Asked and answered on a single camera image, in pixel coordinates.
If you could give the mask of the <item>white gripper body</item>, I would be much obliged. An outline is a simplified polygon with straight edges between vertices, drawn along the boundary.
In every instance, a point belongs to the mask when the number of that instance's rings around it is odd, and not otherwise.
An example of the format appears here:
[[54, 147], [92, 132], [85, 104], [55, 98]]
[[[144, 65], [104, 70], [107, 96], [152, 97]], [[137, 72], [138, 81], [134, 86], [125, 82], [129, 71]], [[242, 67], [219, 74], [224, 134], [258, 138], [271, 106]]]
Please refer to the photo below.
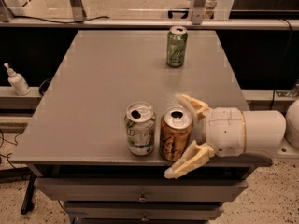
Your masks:
[[219, 107], [203, 120], [204, 138], [219, 157], [237, 157], [244, 153], [246, 130], [244, 116], [237, 108]]

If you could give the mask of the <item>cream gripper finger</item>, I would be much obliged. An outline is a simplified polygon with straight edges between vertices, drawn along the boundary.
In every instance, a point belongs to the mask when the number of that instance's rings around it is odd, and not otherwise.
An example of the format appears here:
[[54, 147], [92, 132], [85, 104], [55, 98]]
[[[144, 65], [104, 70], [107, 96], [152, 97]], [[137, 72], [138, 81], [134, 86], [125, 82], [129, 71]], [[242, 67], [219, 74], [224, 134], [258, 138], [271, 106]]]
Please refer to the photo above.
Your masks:
[[207, 103], [192, 98], [189, 95], [176, 94], [175, 98], [180, 105], [182, 105], [192, 114], [194, 119], [202, 119], [210, 111], [212, 111], [212, 108], [210, 108]]
[[207, 143], [198, 145], [196, 141], [192, 141], [182, 157], [164, 172], [164, 177], [167, 179], [180, 178], [207, 164], [214, 156], [215, 150], [210, 145]]

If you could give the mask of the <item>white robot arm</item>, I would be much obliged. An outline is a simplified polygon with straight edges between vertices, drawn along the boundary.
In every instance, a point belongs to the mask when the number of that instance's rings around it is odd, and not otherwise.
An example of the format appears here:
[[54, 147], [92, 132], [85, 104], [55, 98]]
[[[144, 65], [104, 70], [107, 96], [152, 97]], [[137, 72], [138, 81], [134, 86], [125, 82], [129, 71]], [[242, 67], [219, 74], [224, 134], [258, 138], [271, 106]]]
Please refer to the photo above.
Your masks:
[[245, 153], [264, 153], [285, 158], [282, 146], [298, 148], [298, 103], [287, 114], [275, 110], [241, 111], [235, 107], [211, 108], [186, 94], [176, 100], [202, 124], [202, 144], [191, 142], [186, 151], [164, 172], [167, 179], [180, 178], [200, 168], [212, 157], [238, 157]]

